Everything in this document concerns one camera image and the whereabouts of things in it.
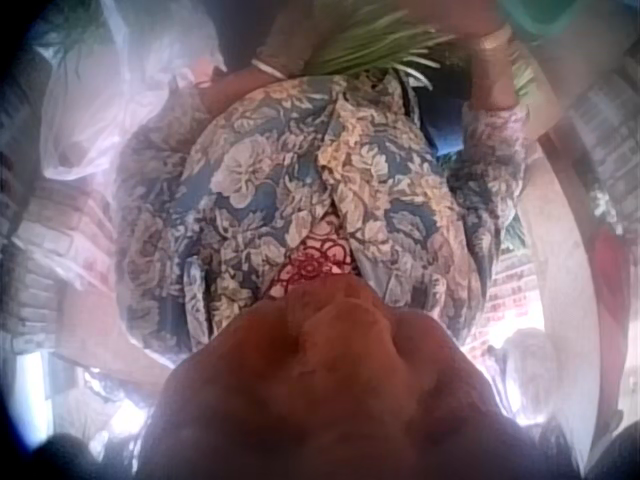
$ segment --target sleeve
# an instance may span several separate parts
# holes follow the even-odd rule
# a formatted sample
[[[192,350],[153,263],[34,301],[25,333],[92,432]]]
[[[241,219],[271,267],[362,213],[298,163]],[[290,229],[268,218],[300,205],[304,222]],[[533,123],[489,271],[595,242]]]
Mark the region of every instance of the sleeve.
[[[169,216],[191,149],[211,121],[195,87],[173,86],[162,110],[125,145],[116,172],[118,303],[130,336],[151,351],[181,349],[175,329],[165,325],[173,294]]]
[[[448,183],[463,210],[467,248],[486,299],[504,229],[516,213],[526,166],[527,110],[464,111],[464,151]]]

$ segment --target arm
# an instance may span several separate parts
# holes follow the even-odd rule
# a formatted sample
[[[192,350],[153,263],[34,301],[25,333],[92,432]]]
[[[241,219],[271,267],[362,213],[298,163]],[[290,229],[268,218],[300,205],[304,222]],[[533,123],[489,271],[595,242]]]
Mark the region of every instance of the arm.
[[[472,98],[464,113],[465,149],[448,182],[465,212],[467,247],[484,297],[502,234],[516,212],[522,190],[527,115],[518,107],[507,45],[486,51],[472,48],[472,52]]]
[[[204,89],[172,89],[122,151],[113,211],[121,317],[138,344],[172,364],[190,350],[180,338],[186,324],[181,277],[168,268],[176,255],[169,229],[184,168],[214,117],[273,81],[250,68]]]
[[[526,112],[518,108],[508,31],[495,0],[397,0],[416,18],[457,35],[470,48],[472,98],[465,148],[448,177],[463,210],[467,250],[486,296],[502,233],[515,213],[526,160]]]

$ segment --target floral dress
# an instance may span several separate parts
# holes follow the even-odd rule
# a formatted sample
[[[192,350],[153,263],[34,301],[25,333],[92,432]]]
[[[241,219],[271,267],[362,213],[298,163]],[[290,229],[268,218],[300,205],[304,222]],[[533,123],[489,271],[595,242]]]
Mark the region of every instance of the floral dress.
[[[445,175],[395,75],[282,82],[216,119],[195,88],[173,89],[118,170],[128,332],[179,363],[303,281],[287,267],[305,241],[322,254],[322,232],[334,228],[348,247],[336,273],[358,273],[388,305],[422,310],[463,342],[522,187],[525,119],[520,108],[465,111],[463,159]]]

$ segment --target white plastic bag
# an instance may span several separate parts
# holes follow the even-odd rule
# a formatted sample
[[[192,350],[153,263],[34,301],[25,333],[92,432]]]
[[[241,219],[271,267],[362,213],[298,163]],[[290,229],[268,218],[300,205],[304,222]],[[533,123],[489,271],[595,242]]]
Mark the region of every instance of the white plastic bag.
[[[191,81],[187,69],[203,57],[220,64],[213,23],[190,0],[100,3],[113,43],[70,52],[45,97],[40,153],[51,179],[113,169],[124,143],[165,103],[172,77]],[[136,18],[152,8],[151,28],[138,28]]]

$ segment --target bracelet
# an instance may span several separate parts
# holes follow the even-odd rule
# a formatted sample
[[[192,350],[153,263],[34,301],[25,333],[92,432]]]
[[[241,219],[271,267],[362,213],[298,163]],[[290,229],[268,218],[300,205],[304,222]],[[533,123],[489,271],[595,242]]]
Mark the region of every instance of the bracelet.
[[[471,42],[471,47],[481,52],[491,51],[507,45],[511,39],[511,35],[513,35],[511,26],[509,26],[509,24],[505,24],[505,26],[500,30],[473,40]]]
[[[285,74],[279,72],[278,70],[276,70],[275,68],[267,65],[266,63],[261,62],[257,58],[254,58],[251,61],[251,65],[256,67],[258,70],[262,70],[267,75],[271,75],[272,77],[277,78],[278,80],[288,80],[288,78],[287,78],[287,76]]]

